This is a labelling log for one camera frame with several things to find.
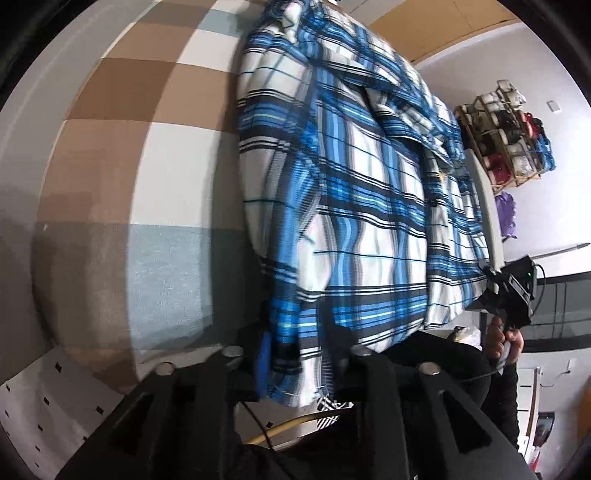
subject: blue plaid fabric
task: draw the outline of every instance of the blue plaid fabric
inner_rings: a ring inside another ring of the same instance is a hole
[[[271,0],[246,41],[238,125],[268,292],[262,394],[331,394],[329,324],[383,351],[480,296],[459,127],[383,39],[319,0]]]

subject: person's hand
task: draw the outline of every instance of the person's hand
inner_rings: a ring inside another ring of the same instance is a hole
[[[494,317],[486,331],[484,354],[490,359],[498,360],[503,353],[503,344],[506,340],[511,343],[507,365],[512,365],[523,350],[523,336],[519,330],[509,330],[507,333],[503,333],[503,321],[499,317]]]

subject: metal bolt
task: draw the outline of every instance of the metal bolt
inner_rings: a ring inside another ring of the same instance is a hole
[[[441,367],[433,362],[425,362],[418,366],[418,370],[425,375],[437,375]]]
[[[351,353],[355,356],[370,356],[371,350],[365,345],[357,344],[351,347]]]
[[[175,365],[170,362],[162,362],[156,366],[154,371],[156,372],[156,375],[163,376],[170,375],[172,372],[174,372],[175,368]]]
[[[238,345],[228,345],[222,350],[222,355],[228,358],[236,358],[242,356],[242,347]]]

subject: black sleeve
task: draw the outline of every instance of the black sleeve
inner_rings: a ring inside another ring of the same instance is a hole
[[[517,366],[515,364],[505,367],[502,375],[495,374],[491,377],[491,386],[482,404],[482,411],[518,449]]]

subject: white board with holes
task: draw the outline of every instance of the white board with holes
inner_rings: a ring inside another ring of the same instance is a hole
[[[0,388],[0,423],[31,471],[53,480],[122,395],[56,347]]]

